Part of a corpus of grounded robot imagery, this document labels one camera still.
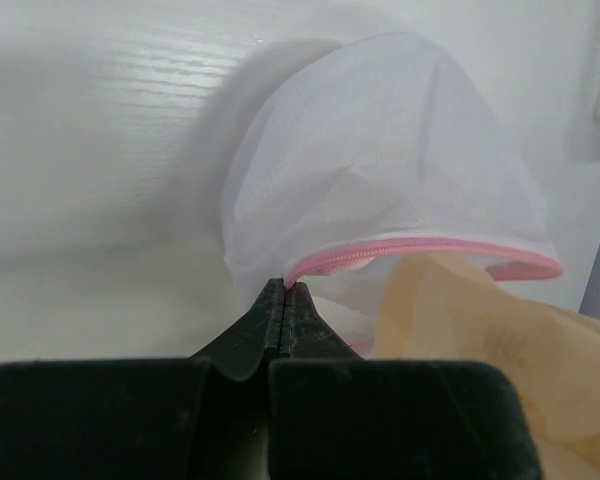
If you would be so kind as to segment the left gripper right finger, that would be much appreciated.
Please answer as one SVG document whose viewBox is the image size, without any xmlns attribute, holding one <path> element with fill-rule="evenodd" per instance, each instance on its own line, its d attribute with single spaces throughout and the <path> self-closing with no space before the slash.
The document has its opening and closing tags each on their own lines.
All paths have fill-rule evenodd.
<svg viewBox="0 0 600 480">
<path fill-rule="evenodd" d="M 539 479 L 515 388 L 476 361 L 314 356 L 322 318 L 286 295 L 284 357 L 270 365 L 273 479 Z"/>
</svg>

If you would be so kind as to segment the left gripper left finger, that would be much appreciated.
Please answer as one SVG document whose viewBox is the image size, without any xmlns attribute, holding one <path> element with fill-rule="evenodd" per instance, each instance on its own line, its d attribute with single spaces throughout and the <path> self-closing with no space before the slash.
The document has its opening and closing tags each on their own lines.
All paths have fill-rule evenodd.
<svg viewBox="0 0 600 480">
<path fill-rule="evenodd" d="M 189 358 L 0 364 L 0 479 L 197 479 L 267 405 L 281 280 Z"/>
</svg>

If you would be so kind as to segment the beige bra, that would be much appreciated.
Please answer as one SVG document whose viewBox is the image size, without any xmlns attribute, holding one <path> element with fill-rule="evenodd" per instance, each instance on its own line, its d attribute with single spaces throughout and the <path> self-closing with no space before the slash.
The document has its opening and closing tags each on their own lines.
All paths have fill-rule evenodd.
<svg viewBox="0 0 600 480">
<path fill-rule="evenodd" d="M 515 386 L 548 479 L 600 479 L 600 320 L 502 290 L 450 254 L 411 254 L 380 305 L 383 359 L 474 360 Z"/>
</svg>

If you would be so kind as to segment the white mesh laundry bag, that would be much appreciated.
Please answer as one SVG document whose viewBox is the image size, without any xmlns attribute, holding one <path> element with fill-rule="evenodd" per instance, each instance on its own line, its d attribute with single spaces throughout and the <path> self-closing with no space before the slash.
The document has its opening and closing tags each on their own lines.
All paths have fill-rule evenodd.
<svg viewBox="0 0 600 480">
<path fill-rule="evenodd" d="M 221 203 L 236 293 L 314 278 L 319 297 L 376 322 L 359 350 L 403 356 L 398 271 L 441 263 L 488 285 L 563 268 L 544 200 L 462 67 L 413 33 L 341 47 L 290 76 L 256 113 Z"/>
</svg>

